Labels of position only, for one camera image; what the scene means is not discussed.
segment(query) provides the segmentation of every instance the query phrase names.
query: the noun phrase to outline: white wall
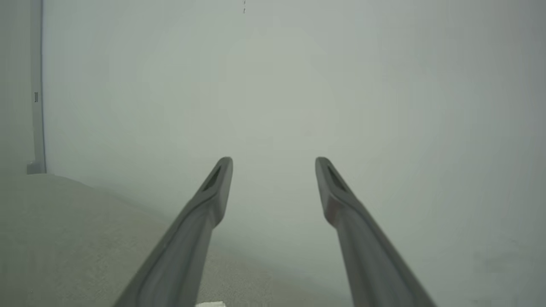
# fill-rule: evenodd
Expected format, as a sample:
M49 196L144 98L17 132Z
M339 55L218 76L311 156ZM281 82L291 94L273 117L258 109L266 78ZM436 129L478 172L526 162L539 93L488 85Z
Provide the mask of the white wall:
M0 174L34 160L30 0L0 1Z
M350 302L329 157L441 306L546 304L546 12L532 0L46 0L50 172Z

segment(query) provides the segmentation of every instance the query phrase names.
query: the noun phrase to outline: beige carpet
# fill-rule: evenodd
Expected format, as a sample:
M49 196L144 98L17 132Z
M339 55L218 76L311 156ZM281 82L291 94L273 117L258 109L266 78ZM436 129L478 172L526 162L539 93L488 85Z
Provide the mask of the beige carpet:
M0 178L0 306L112 306L167 224L53 175ZM340 306L209 248L198 302Z

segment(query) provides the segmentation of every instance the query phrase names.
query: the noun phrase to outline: gray door frame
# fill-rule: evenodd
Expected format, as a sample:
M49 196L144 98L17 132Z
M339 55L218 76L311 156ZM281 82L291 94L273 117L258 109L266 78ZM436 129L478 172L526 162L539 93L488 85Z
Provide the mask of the gray door frame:
M44 105L41 85L41 38L43 0L31 3L31 91L32 125L34 129L34 161L27 165L27 174L45 173Z

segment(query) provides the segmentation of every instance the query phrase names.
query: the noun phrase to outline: white object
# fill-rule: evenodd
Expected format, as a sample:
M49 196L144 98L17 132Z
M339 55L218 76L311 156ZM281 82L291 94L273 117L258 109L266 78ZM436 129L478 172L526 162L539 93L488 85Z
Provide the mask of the white object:
M210 303L200 303L195 307L225 307L224 302L210 302Z

